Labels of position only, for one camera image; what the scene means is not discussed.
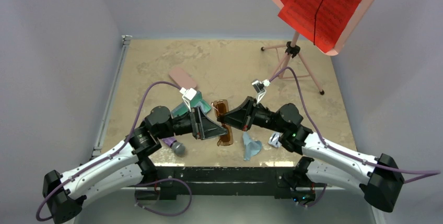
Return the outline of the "brown sunglasses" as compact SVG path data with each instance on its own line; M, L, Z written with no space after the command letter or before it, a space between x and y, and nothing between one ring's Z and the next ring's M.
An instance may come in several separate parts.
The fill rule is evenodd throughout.
M216 100L212 102L216 117L219 117L229 111L228 101L226 99ZM224 123L221 124L227 130L227 134L220 135L217 146L230 146L234 142L231 126Z

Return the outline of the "teal glasses case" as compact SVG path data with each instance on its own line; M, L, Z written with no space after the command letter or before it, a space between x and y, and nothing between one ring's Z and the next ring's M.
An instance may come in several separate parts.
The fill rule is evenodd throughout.
M200 107L204 114L207 114L212 109L212 107L203 99L202 93L199 90L196 91L196 95L190 101L190 107L192 108ZM171 115L173 117L177 117L184 115L187 111L188 108L186 107L186 104L182 102L171 111Z

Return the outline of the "pink glasses case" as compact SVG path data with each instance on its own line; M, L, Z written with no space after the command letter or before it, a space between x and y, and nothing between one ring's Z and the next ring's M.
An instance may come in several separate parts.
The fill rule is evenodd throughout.
M186 89L197 88L197 82L179 66L176 66L170 70L168 75L180 87Z

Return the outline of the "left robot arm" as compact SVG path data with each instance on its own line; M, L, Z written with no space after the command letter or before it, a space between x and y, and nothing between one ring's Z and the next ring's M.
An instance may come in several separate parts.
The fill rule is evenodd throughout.
M209 119L200 108L192 108L179 117L172 117L165 106L153 108L141 122L131 130L126 139L111 150L85 164L59 173L53 170L44 176L43 204L50 211L50 220L65 223L78 215L82 206L99 182L120 169L135 165L139 170L135 179L143 187L154 184L156 169L149 156L161 148L160 139L176 135L192 134L195 139L209 139L227 134L227 130Z

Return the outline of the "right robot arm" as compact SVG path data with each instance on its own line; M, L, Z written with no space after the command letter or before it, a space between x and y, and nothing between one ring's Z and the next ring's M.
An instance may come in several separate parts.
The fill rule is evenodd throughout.
M279 132L279 142L287 151L320 159L346 172L358 181L357 187L367 203L393 212L405 182L395 160L386 154L376 157L358 153L321 138L319 133L302 125L303 117L294 104L287 103L272 112L255 98L247 97L240 106L221 111L217 120L242 131L256 125Z

